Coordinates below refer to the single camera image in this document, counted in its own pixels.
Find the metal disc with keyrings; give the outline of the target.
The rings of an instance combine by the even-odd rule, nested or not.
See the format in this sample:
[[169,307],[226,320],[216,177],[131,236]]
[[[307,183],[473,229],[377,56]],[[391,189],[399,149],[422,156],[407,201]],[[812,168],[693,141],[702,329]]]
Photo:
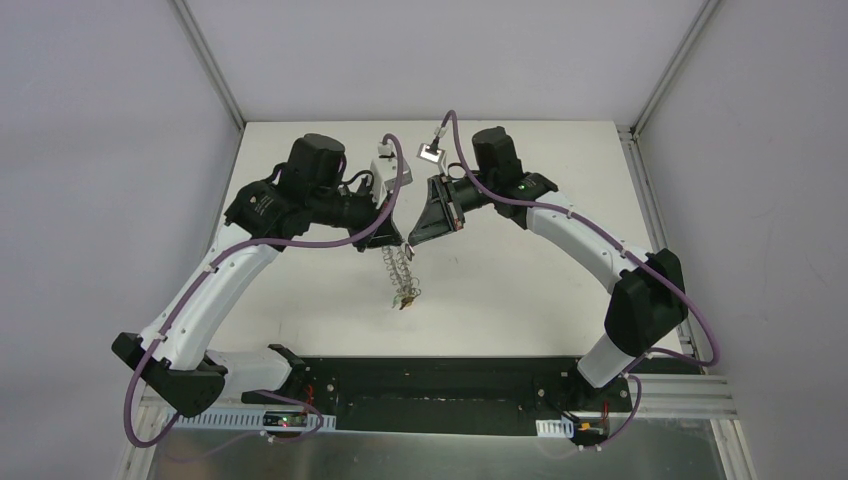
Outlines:
[[393,308],[400,307],[400,302],[406,297],[414,297],[415,300],[420,296],[420,280],[413,274],[411,266],[412,261],[408,261],[399,247],[383,247],[381,248],[383,262],[386,271],[389,274],[392,288],[394,289]]

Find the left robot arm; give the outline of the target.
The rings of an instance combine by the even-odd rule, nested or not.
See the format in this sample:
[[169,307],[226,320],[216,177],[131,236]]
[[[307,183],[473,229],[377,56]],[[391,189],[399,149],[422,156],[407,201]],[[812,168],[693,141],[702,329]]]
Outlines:
[[222,396],[267,390],[286,405],[303,396],[305,378],[282,348],[216,352],[209,345],[247,287],[285,250],[350,245],[364,252],[402,244],[392,211],[411,179],[399,140],[383,137],[357,188],[344,181],[346,166],[342,143],[307,133],[268,176],[237,191],[211,248],[174,300],[140,333],[121,333],[113,342],[135,381],[184,418]]

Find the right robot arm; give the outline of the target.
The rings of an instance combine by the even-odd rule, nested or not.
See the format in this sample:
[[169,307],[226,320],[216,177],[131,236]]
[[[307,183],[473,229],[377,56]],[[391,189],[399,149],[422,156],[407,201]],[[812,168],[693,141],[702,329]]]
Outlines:
[[583,410],[607,397],[607,385],[674,330],[688,315],[679,258],[630,249],[601,228],[580,221],[549,179],[526,172],[512,137],[501,127],[474,134],[477,169],[462,178],[428,180],[428,199],[408,236],[415,246],[457,232],[467,213],[493,205],[499,215],[559,247],[610,294],[604,332],[568,374],[569,400]]

